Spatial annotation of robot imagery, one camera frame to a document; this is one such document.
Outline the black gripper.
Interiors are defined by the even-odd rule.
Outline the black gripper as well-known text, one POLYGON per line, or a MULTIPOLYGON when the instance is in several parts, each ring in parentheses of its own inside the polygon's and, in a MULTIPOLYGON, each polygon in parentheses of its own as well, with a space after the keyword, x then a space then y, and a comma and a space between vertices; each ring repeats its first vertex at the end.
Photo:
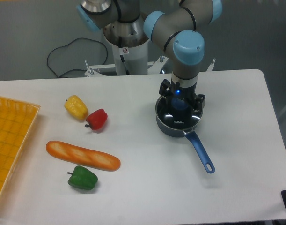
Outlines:
POLYGON ((190 87, 181 87, 179 82, 171 82, 164 79, 160 84, 159 94, 160 101, 168 105, 174 99, 180 99, 186 103, 193 103, 192 111, 202 113, 205 106, 205 95, 196 94, 196 83, 190 87))

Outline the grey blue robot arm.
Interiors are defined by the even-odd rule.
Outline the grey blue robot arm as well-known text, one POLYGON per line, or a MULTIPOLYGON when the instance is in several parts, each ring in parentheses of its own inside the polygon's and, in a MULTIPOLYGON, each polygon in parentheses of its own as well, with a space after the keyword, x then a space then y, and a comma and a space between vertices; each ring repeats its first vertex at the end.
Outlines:
POLYGON ((172 61, 171 81, 160 94, 175 107, 202 107, 204 96, 195 94, 205 47, 198 28, 221 15, 221 1, 180 0, 170 14, 143 15, 138 0, 83 0, 76 8, 86 26, 102 30, 112 45, 119 75, 146 74, 147 43, 152 42, 172 61))

